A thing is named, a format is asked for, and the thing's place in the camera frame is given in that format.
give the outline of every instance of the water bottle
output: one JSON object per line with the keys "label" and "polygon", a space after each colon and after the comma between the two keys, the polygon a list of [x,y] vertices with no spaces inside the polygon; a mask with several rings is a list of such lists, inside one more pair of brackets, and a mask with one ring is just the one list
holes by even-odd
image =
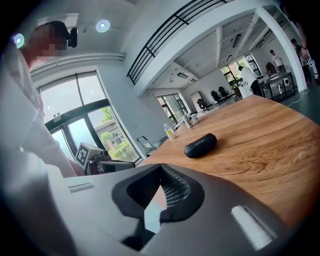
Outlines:
{"label": "water bottle", "polygon": [[170,140],[175,138],[175,132],[169,125],[164,124],[164,130],[165,130],[165,133],[166,133],[166,135],[168,135]]}

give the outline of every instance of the white wall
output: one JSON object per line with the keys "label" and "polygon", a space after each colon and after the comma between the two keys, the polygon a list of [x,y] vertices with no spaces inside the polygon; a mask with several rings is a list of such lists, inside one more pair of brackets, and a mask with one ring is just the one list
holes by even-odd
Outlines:
{"label": "white wall", "polygon": [[154,0],[143,5],[143,12],[132,27],[128,27],[129,33],[124,39],[121,52],[126,53],[124,65],[126,73],[129,71],[135,58],[144,47],[153,33],[177,10],[190,0]]}
{"label": "white wall", "polygon": [[137,138],[145,136],[152,144],[166,136],[164,124],[171,121],[166,116],[163,108],[153,94],[145,94],[137,98],[132,93],[133,84],[126,77],[123,62],[96,62],[80,63],[79,65],[62,66],[43,72],[32,77],[35,86],[44,85],[54,80],[73,75],[97,70],[98,76],[105,88],[105,93],[110,101],[120,124],[139,153],[145,152]]}
{"label": "white wall", "polygon": [[218,94],[220,94],[218,91],[220,86],[224,87],[224,89],[230,94],[234,94],[234,90],[231,89],[226,77],[221,72],[220,68],[217,68],[216,70],[207,74],[205,77],[187,87],[183,91],[183,94],[185,95],[186,100],[189,101],[189,105],[191,106],[192,110],[196,111],[195,105],[191,100],[191,95],[199,91],[205,103],[210,105],[214,101],[210,92],[216,91]]}

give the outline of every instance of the railing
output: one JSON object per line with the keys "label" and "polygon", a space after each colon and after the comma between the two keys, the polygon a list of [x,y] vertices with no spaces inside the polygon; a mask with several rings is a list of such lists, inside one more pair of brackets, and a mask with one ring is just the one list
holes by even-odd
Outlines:
{"label": "railing", "polygon": [[145,69],[161,49],[181,30],[200,16],[232,0],[192,0],[172,14],[150,37],[135,58],[128,74],[136,84]]}

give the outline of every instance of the white ceiling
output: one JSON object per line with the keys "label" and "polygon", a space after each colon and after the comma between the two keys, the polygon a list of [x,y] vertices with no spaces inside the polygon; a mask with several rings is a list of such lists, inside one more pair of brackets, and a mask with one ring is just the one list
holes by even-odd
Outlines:
{"label": "white ceiling", "polygon": [[[68,55],[83,52],[120,53],[123,33],[132,15],[148,0],[46,0],[21,24],[17,30],[26,39],[37,27],[39,19],[64,14],[78,14],[78,46],[69,47]],[[96,23],[108,20],[107,32],[96,31]]]}
{"label": "white ceiling", "polygon": [[[279,17],[276,18],[276,20],[281,25],[281,27],[288,23],[287,19],[282,14],[279,14],[279,11],[275,6],[267,7],[266,10],[272,16],[278,13]],[[152,90],[152,88],[176,89],[187,87],[191,84],[191,77],[201,79],[216,68],[221,68],[227,63],[234,61],[236,57],[240,57],[243,54],[249,52],[250,47],[253,45],[253,43],[255,43],[255,45],[259,43],[264,38],[263,36],[266,35],[266,32],[269,29],[267,29],[267,25],[265,24],[265,22],[252,12],[222,25],[221,30],[221,52],[218,63],[217,46],[219,43],[219,39],[217,38],[217,33],[215,31],[205,38],[202,38],[187,51],[181,54],[178,58],[176,58],[173,62],[175,64],[178,64],[178,66],[181,66],[187,73],[189,73],[188,79],[180,81],[179,84],[173,83],[172,81],[176,79],[177,74],[172,72],[171,65],[160,75],[160,77],[149,87],[148,90]],[[237,46],[233,48],[236,36],[238,34],[241,34],[241,38]]]}

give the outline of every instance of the wooden tabletop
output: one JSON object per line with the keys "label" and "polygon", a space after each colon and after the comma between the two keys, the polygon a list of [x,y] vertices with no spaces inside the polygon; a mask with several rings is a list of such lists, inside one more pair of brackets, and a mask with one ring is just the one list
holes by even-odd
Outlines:
{"label": "wooden tabletop", "polygon": [[[217,147],[191,159],[185,145],[212,133]],[[182,125],[143,161],[193,169],[234,182],[289,226],[310,212],[320,187],[320,126],[275,101],[252,95]]]}

